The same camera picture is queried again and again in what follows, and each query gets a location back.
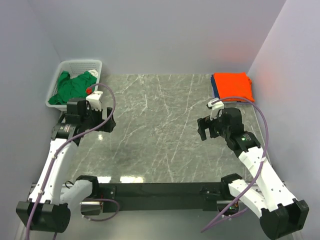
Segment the green t shirt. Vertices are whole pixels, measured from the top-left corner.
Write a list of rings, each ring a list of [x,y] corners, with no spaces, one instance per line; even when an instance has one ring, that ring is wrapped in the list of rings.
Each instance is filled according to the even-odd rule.
[[[95,84],[97,78],[88,71],[71,78],[67,71],[63,71],[58,78],[57,93],[49,99],[51,105],[66,105],[72,98],[85,98],[87,88]]]

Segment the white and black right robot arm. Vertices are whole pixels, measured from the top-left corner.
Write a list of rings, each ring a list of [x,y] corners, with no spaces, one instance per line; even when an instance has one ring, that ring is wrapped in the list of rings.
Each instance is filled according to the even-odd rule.
[[[297,198],[287,189],[278,177],[264,149],[256,136],[244,129],[242,114],[238,108],[219,109],[217,116],[206,116],[197,120],[201,139],[206,140],[206,130],[211,138],[222,137],[253,176],[252,184],[257,184],[260,191],[253,189],[237,174],[230,174],[221,179],[219,193],[222,198],[243,202],[259,219],[265,235],[277,240],[301,230],[306,222],[309,206],[305,200]]]

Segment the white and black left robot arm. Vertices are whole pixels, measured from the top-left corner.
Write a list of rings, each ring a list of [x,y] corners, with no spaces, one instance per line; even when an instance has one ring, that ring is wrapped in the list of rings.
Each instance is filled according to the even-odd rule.
[[[91,132],[110,133],[116,126],[115,107],[106,109],[103,119],[102,103],[98,98],[72,98],[66,105],[51,132],[47,160],[40,178],[26,201],[19,201],[16,213],[30,231],[63,233],[70,222],[72,211],[87,199],[102,198],[100,183],[96,176],[81,175],[74,185],[62,192],[65,175],[81,138]]]

